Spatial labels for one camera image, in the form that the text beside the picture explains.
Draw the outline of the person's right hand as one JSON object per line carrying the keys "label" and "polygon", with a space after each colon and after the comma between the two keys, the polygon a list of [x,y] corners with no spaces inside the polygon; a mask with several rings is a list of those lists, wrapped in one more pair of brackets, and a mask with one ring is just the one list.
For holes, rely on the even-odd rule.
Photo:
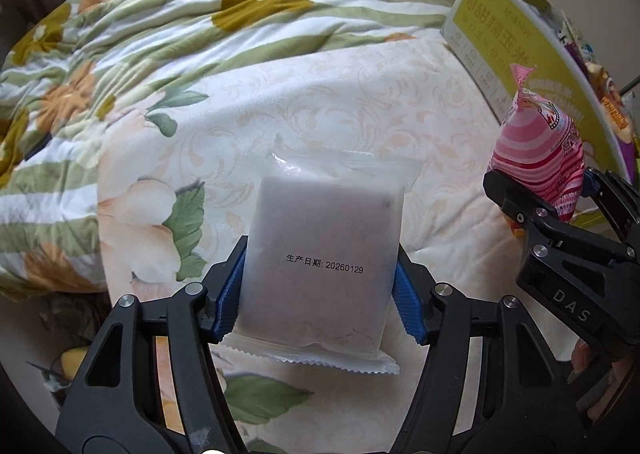
{"label": "person's right hand", "polygon": [[588,344],[579,339],[572,356],[572,383],[579,389],[578,410],[585,412],[593,426],[614,415],[639,383],[639,345],[626,356],[610,362],[597,356]]}

